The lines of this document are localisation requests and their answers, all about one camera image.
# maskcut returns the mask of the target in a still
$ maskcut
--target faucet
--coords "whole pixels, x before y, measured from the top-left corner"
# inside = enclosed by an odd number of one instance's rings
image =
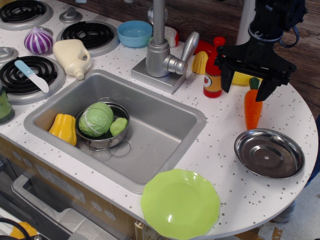
[[[181,59],[171,55],[165,38],[165,12],[166,1],[153,0],[153,38],[146,58],[131,70],[131,77],[172,94],[186,79],[188,60],[198,45],[199,33],[192,32],[185,41]]]

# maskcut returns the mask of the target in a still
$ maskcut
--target yellow squash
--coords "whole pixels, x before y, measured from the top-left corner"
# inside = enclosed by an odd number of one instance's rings
[[[59,113],[55,116],[54,123],[49,130],[49,133],[75,146],[77,143],[75,117]]]

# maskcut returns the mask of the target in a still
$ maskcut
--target cabinet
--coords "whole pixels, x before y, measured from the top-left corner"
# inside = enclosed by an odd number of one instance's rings
[[[57,204],[68,202],[72,209],[118,239],[136,239],[135,218],[3,137],[0,146],[0,154],[9,160],[17,175],[27,176],[31,184],[40,181],[53,189],[43,192],[44,199],[50,195]]]

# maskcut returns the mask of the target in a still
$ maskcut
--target gray sink basin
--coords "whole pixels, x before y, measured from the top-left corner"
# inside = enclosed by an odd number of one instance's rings
[[[93,151],[77,136],[76,146],[48,133],[57,114],[74,117],[99,99],[123,106],[130,122],[126,138]],[[206,125],[205,115],[103,70],[90,71],[53,96],[25,121],[26,130],[135,193],[157,173],[171,170]]]

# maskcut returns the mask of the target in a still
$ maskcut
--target cream plastic jug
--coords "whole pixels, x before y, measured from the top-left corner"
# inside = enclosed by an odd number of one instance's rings
[[[85,71],[91,64],[91,56],[82,41],[79,39],[57,41],[52,50],[55,59],[67,75],[75,76],[78,80],[84,79]]]

